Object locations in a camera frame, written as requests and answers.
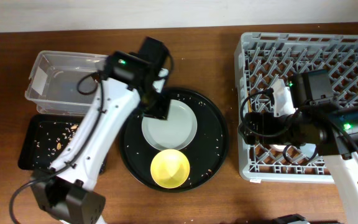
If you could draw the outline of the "blue plastic cup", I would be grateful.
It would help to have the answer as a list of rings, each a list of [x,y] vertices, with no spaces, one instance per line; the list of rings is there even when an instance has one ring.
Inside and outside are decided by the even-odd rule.
[[[303,146],[300,146],[299,150],[301,152],[301,155],[306,159],[314,158],[318,155],[315,144],[305,144]]]

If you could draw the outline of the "grey plate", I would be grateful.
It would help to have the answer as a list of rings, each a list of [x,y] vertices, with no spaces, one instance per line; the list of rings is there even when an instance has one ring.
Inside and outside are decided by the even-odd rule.
[[[171,100],[166,120],[148,117],[142,119],[142,134],[159,151],[181,150],[192,142],[197,126],[193,110],[181,101]]]

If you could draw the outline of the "yellow bowl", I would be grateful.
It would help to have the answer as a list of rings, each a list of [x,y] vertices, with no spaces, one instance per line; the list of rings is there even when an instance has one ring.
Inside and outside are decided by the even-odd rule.
[[[181,151],[166,149],[158,152],[152,159],[150,174],[158,186],[174,189],[188,179],[190,162]]]

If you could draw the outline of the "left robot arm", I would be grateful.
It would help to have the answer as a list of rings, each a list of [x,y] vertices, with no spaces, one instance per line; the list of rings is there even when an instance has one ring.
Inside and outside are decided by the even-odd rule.
[[[168,75],[160,72],[173,62],[168,50],[136,54],[114,52],[95,74],[94,100],[74,138],[46,170],[35,170],[27,183],[41,210],[62,223],[103,223],[104,196],[94,192],[99,170],[127,118],[139,110],[167,119],[169,101],[162,95]]]

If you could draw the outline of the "pink plastic cup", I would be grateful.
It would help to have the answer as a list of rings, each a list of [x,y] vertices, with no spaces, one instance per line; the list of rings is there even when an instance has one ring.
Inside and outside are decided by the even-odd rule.
[[[284,149],[286,148],[286,145],[271,144],[270,147],[271,147],[274,151],[283,152]]]

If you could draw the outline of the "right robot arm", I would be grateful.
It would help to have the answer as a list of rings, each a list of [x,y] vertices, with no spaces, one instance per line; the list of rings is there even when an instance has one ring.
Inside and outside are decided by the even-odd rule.
[[[358,106],[342,108],[335,101],[328,72],[314,70],[274,83],[262,90],[274,106],[271,113],[245,112],[240,107],[238,133],[246,144],[290,147],[315,146],[338,189],[349,223],[358,223]]]

